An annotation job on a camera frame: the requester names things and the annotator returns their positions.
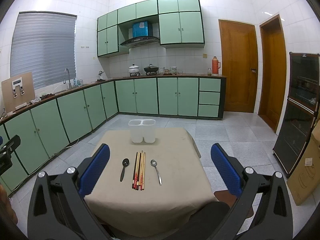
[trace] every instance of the black spoon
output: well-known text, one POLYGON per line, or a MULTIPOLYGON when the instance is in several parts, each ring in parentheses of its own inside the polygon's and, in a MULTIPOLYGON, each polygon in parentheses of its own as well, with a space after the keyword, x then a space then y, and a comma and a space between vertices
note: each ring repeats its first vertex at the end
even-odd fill
POLYGON ((129 159, 125 158, 125 159, 122 161, 122 165, 123 165, 123 169, 122 169, 122 172, 121 172, 120 181, 123 180, 123 177, 124 177, 124 169, 129 166, 129 159))

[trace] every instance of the spoon handle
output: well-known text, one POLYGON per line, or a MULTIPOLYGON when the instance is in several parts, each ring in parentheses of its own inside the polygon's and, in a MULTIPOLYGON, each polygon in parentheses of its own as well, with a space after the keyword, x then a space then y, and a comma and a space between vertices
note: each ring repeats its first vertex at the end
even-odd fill
POLYGON ((158 177, 159 177, 159 183, 160 183, 160 186, 161 186, 162 185, 161 177, 160 177, 160 174, 159 174, 159 171, 158 171, 157 167, 155 167, 155 168, 156 168, 156 171, 157 171, 157 174, 158 174, 158 177))
POLYGON ((124 166, 123 166, 123 169, 122 169, 122 172, 121 172, 120 181, 123 180, 123 177, 124 177, 124 166))

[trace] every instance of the window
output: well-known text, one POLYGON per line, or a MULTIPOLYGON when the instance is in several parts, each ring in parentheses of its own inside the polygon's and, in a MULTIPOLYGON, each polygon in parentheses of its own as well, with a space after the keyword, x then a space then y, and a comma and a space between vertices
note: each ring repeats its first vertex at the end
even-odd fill
POLYGON ((13 32, 10 75, 32 71, 35 89, 76 77, 76 16, 49 12, 19 13, 13 32))

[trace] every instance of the table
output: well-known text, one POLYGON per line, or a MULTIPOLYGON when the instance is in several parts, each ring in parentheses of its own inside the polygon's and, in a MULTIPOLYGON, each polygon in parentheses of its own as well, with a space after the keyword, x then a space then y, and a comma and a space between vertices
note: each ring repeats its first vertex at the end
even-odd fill
POLYGON ((148 144, 133 143, 129 130, 107 131, 94 152, 105 143, 110 147, 110 160, 85 197, 97 217, 138 237, 179 228, 204 205, 217 201, 192 136, 184 128, 156 128, 155 132, 156 141, 148 144), (146 152, 143 191, 132 189, 135 156, 141 150, 146 152), (130 164, 120 182, 124 158, 130 164), (151 159, 157 161, 161 186, 151 159))

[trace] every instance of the bundle of chopsticks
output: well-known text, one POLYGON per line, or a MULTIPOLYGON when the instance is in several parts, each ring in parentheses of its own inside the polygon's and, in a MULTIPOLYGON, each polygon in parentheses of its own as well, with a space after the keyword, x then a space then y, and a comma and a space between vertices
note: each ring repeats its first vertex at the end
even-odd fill
POLYGON ((134 164, 134 172, 132 178, 132 188, 135 190, 144 190, 144 171, 146 166, 146 153, 137 152, 136 162, 134 164))

